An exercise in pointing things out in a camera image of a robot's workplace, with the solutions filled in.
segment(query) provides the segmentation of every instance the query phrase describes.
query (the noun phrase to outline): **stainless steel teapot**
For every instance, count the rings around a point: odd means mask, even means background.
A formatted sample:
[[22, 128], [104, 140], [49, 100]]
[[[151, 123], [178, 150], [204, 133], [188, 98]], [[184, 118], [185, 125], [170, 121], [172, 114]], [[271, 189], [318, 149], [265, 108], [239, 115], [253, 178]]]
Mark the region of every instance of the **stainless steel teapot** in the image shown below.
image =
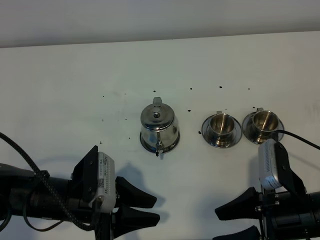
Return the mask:
[[179, 142], [178, 120], [173, 109], [155, 97], [153, 103], [145, 107], [140, 116], [142, 146], [157, 156], [169, 152]]

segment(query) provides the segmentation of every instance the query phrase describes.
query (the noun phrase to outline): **teapot lid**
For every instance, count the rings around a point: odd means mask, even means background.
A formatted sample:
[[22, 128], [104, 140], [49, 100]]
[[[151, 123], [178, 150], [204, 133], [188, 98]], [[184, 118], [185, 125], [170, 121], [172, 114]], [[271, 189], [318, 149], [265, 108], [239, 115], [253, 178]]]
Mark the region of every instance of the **teapot lid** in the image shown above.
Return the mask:
[[150, 130], [167, 128], [175, 119], [175, 112], [167, 104], [162, 103], [161, 97], [155, 97], [153, 103], [146, 106], [140, 116], [141, 124]]

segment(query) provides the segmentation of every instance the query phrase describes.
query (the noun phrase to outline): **cup rim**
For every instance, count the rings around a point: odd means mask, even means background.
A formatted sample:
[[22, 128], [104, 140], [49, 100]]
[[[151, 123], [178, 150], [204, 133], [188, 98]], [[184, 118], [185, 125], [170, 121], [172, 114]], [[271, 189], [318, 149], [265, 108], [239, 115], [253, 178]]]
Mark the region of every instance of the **cup rim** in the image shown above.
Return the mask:
[[[232, 121], [233, 121], [233, 128], [232, 128], [232, 130], [231, 130], [230, 132], [220, 133], [220, 132], [217, 132], [217, 131], [215, 131], [215, 130], [213, 129], [213, 127], [212, 127], [212, 125], [211, 125], [211, 121], [212, 121], [214, 118], [216, 118], [216, 117], [218, 117], [218, 116], [220, 116], [220, 115], [225, 115], [225, 116], [227, 116], [228, 118], [231, 118], [231, 119], [232, 119]], [[235, 125], [236, 125], [235, 119], [234, 119], [231, 115], [229, 115], [229, 114], [227, 114], [227, 113], [224, 113], [224, 112], [217, 113], [217, 114], [213, 115], [212, 118], [211, 118], [210, 121], [209, 121], [209, 128], [210, 128], [215, 134], [217, 134], [217, 135], [219, 135], [219, 136], [227, 136], [227, 135], [231, 134], [231, 133], [235, 130], [235, 127], [236, 127]]]
[[[276, 126], [275, 129], [273, 129], [273, 130], [262, 130], [262, 129], [260, 129], [259, 127], [257, 127], [257, 125], [255, 124], [254, 118], [255, 118], [255, 116], [256, 116], [257, 114], [262, 113], [262, 112], [271, 113], [272, 115], [274, 115], [274, 116], [276, 117], [278, 124], [277, 124], [277, 126]], [[256, 129], [258, 129], [259, 131], [264, 132], [264, 133], [274, 132], [275, 130], [277, 130], [277, 128], [279, 127], [279, 124], [280, 124], [280, 119], [279, 119], [279, 117], [277, 116], [277, 114], [275, 114], [274, 112], [269, 111], [269, 110], [257, 111], [255, 114], [252, 115], [251, 121], [252, 121], [252, 124], [254, 125], [254, 127], [255, 127]]]

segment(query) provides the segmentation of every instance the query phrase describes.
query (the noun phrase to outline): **table surface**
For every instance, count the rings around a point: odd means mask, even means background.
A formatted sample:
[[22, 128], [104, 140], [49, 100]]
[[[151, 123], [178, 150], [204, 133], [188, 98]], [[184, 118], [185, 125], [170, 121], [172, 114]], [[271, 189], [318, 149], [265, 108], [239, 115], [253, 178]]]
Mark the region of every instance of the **table surface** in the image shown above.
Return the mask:
[[[286, 130], [320, 144], [320, 32], [0, 49], [0, 131], [51, 176], [69, 178], [94, 146], [117, 176], [157, 197], [156, 227], [119, 240], [211, 239], [255, 220], [219, 221], [215, 208], [259, 189], [258, 146], [244, 136], [228, 149], [205, 142], [216, 111], [240, 123], [254, 108], [273, 111]], [[140, 114], [154, 97], [171, 106], [180, 142], [162, 158], [139, 141]], [[320, 152], [281, 141], [308, 192], [320, 190]], [[1, 162], [30, 169], [6, 143]], [[52, 224], [31, 219], [41, 228]], [[13, 217], [1, 239], [94, 239], [71, 223], [36, 232]]]

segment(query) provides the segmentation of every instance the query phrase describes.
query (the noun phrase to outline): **wall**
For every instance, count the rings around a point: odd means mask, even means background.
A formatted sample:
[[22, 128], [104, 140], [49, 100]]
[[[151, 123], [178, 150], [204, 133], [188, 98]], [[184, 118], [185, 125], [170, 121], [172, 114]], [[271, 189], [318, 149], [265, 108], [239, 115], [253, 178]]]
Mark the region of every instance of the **wall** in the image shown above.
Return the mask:
[[320, 30], [319, 0], [2, 0], [0, 47]]

